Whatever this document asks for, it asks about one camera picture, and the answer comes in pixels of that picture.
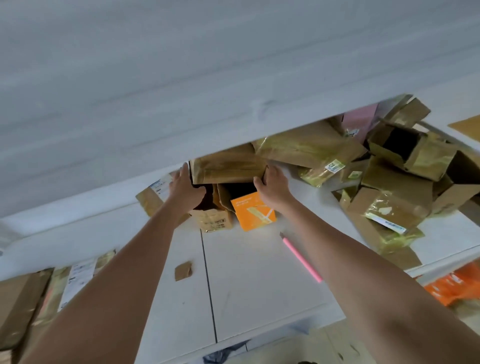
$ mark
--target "table surface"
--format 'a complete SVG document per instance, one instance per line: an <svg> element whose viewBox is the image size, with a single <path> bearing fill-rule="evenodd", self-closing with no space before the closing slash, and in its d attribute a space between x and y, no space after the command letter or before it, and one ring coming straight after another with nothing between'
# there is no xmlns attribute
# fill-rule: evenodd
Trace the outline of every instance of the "table surface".
<svg viewBox="0 0 480 364"><path fill-rule="evenodd" d="M286 173L301 202L364 243L327 189ZM133 204L24 238L2 258L0 279L120 248L146 221L140 205ZM412 248L423 265L410 270L412 276L480 255L480 230L461 213L428 219L420 228L426 237ZM193 219L183 223L175 232L136 363L186 363L311 315L340 319L327 285L307 273L282 243L280 231L296 241L281 216L250 232L236 224L229 231L202 235ZM192 277L175 282L175 267L188 260L193 261Z"/></svg>

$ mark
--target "floor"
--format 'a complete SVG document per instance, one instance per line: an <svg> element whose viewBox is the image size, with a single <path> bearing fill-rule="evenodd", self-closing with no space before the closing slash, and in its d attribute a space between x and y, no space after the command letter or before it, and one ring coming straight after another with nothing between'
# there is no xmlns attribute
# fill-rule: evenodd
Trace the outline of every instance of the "floor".
<svg viewBox="0 0 480 364"><path fill-rule="evenodd" d="M463 319L480 335L480 314ZM309 334L282 338L252 350L239 350L228 364L296 364L300 361L318 364L371 364L375 360L348 326L346 320Z"/></svg>

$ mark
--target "orange plastic bag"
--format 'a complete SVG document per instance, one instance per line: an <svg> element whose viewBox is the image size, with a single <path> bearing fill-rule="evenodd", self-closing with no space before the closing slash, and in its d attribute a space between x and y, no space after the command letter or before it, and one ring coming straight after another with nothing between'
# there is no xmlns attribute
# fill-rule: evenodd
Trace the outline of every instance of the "orange plastic bag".
<svg viewBox="0 0 480 364"><path fill-rule="evenodd" d="M425 286L443 305L456 300L480 298L480 266L475 261Z"/></svg>

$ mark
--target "person's left hand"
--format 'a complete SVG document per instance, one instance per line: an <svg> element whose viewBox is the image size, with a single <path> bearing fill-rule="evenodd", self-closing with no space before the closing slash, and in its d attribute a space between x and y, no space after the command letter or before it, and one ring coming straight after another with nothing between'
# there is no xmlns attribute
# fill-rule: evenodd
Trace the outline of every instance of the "person's left hand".
<svg viewBox="0 0 480 364"><path fill-rule="evenodd" d="M206 189L204 186L195 188L190 182L188 164L183 166L173 176L170 182L170 196L167 202L172 204L181 214L185 214L197 207L203 200Z"/></svg>

